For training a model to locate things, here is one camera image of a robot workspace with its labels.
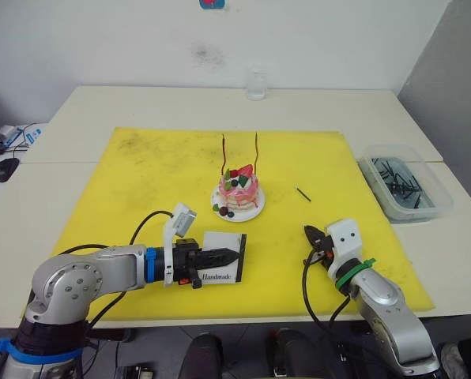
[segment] blue ring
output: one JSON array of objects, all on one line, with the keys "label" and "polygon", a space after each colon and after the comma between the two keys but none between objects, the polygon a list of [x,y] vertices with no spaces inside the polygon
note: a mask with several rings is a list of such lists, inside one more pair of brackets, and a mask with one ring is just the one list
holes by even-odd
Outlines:
[{"label": "blue ring", "polygon": [[10,338],[0,339],[0,352],[9,353],[11,357],[16,359],[18,362],[27,363],[29,365],[49,365],[51,363],[65,362],[70,359],[77,358],[83,353],[83,349],[79,348],[68,353],[57,354],[57,355],[30,355],[25,354],[11,343]]},{"label": "blue ring", "polygon": [[155,281],[155,259],[156,259],[156,250],[154,247],[149,247],[146,249],[146,283],[153,283]]}]

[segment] white plate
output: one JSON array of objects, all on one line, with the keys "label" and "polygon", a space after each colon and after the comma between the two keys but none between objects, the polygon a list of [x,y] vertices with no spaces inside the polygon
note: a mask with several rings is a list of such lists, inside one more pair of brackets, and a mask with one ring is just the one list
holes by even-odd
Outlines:
[{"label": "white plate", "polygon": [[[242,223],[244,221],[248,221],[254,219],[256,216],[260,214],[260,212],[264,209],[264,205],[266,204],[266,195],[264,195],[264,191],[262,191],[262,187],[258,187],[258,195],[257,195],[258,207],[250,209],[248,211],[238,211],[234,212],[234,217],[222,216],[219,212],[215,212],[218,217],[225,221],[230,221],[231,223]],[[218,190],[218,186],[214,187],[213,192],[211,193],[211,212],[213,211],[213,206],[215,204],[223,204],[224,199],[221,198],[220,192]]]}]

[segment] green zip tie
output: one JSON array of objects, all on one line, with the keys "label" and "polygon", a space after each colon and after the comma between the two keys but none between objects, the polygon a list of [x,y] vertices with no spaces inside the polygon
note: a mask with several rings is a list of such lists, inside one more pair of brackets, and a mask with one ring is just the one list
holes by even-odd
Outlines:
[{"label": "green zip tie", "polygon": [[373,263],[376,262],[376,259],[371,258],[363,263],[360,263],[359,265],[355,266],[348,272],[346,272],[337,282],[336,282],[336,288],[339,290],[341,287],[345,285],[346,282],[348,282],[351,278],[353,278],[356,274],[361,272],[362,270],[365,270],[366,268],[370,268]]}]

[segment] yellow mat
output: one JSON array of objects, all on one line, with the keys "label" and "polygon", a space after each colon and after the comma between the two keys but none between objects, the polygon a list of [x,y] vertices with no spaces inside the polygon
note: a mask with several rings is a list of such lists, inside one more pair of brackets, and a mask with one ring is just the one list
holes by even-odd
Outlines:
[{"label": "yellow mat", "polygon": [[[253,163],[254,134],[224,134],[227,167]],[[359,224],[364,258],[376,258],[373,268],[401,286],[410,307],[433,307],[341,134],[261,132],[258,147],[257,175],[266,206],[256,219],[229,223],[218,218],[209,203],[220,176],[221,132],[115,130],[55,254],[84,243],[125,245],[146,215],[172,210],[179,201],[198,213],[187,237],[202,244],[204,231],[246,233],[247,248],[242,283],[200,290],[153,283],[127,293],[105,320],[306,315],[300,283],[310,246],[303,225],[323,229],[346,217]],[[151,219],[136,243],[162,246],[164,217]],[[308,288],[318,313],[332,313],[343,299],[320,265],[310,269]],[[112,298],[95,301],[90,317]],[[346,312],[355,312],[353,304]]]}]

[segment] clear plastic box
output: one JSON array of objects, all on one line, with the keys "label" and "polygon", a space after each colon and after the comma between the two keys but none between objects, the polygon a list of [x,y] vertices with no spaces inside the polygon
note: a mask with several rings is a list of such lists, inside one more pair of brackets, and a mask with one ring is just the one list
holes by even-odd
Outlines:
[{"label": "clear plastic box", "polygon": [[371,146],[359,166],[392,223],[430,220],[453,205],[443,184],[409,146]]}]

